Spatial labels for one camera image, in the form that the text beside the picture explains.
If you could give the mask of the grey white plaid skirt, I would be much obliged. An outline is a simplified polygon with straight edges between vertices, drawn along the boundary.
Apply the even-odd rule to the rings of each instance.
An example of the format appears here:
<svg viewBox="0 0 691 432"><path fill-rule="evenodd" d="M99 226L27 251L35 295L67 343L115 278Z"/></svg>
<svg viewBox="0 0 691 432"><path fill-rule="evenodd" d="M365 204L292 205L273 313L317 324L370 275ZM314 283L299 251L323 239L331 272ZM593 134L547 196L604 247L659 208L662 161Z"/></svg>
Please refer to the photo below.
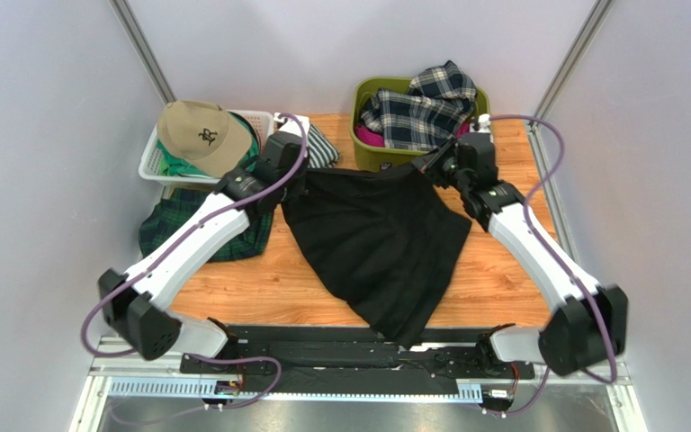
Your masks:
<svg viewBox="0 0 691 432"><path fill-rule="evenodd" d="M449 60L412 77L403 92L378 89L357 124L381 135L387 149L428 152L457 134L475 113L478 96L472 78Z"/></svg>

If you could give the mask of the black garment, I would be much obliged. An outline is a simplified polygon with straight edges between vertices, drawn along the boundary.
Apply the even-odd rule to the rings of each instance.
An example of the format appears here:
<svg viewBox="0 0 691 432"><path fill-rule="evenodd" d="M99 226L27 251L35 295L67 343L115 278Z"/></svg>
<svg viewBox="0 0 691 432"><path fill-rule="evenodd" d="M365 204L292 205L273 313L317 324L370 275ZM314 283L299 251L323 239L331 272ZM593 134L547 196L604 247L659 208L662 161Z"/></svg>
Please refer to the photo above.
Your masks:
<svg viewBox="0 0 691 432"><path fill-rule="evenodd" d="M283 217L324 287L374 331L415 345L452 280L471 220L411 165L312 170Z"/></svg>

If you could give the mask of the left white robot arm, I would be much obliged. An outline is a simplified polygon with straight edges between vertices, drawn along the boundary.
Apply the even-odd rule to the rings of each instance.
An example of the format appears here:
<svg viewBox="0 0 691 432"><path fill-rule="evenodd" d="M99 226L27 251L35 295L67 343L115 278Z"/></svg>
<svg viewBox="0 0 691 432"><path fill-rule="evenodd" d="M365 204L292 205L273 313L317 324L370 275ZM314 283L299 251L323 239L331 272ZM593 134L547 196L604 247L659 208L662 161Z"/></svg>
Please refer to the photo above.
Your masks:
<svg viewBox="0 0 691 432"><path fill-rule="evenodd" d="M152 254L127 271L104 272L100 302L92 313L129 345L128 353L155 360L170 351L216 357L228 343L225 329L209 319L171 311L184 284L220 248L245 232L258 216L272 212L308 166L308 134L279 131L262 152L228 171L199 210Z"/></svg>

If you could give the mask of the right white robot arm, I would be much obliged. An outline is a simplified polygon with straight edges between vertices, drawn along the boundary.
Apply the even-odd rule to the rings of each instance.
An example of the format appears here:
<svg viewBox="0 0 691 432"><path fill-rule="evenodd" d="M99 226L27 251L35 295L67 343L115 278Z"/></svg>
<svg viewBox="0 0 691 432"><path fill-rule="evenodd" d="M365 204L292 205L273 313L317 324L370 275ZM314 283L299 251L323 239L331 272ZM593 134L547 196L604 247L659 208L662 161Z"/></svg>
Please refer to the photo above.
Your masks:
<svg viewBox="0 0 691 432"><path fill-rule="evenodd" d="M545 299L543 327L512 324L489 330L479 346L491 365L534 363L559 376L586 372L624 352L629 300L617 285L603 286L564 252L527 206L498 176L488 133L470 132L416 157L412 166L434 185L455 189L465 212L503 245Z"/></svg>

